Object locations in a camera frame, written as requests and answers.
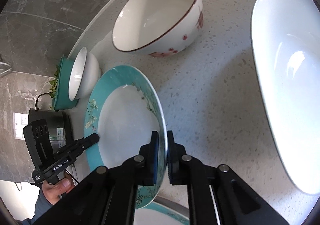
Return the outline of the person's left hand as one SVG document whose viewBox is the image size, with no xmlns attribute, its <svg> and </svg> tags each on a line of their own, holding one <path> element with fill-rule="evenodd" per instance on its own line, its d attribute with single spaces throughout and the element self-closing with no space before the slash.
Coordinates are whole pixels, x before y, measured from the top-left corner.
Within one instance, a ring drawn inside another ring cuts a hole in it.
<svg viewBox="0 0 320 225">
<path fill-rule="evenodd" d="M 75 187 L 72 177 L 65 173 L 65 177 L 56 184 L 43 182 L 42 192 L 46 200 L 54 205 L 60 200 L 60 196 L 64 193 L 69 193 Z"/>
</svg>

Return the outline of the person's left forearm sleeve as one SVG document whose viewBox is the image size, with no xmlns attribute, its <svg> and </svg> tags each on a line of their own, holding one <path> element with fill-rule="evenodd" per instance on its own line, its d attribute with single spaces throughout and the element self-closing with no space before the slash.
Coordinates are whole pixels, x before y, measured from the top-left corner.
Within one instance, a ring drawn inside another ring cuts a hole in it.
<svg viewBox="0 0 320 225">
<path fill-rule="evenodd" d="M 48 211 L 60 199 L 60 196 L 55 191 L 43 191 L 40 189 L 39 196 L 35 204 L 35 213 L 33 218 L 26 218 L 22 221 L 23 225 L 33 224 L 39 217 Z"/>
</svg>

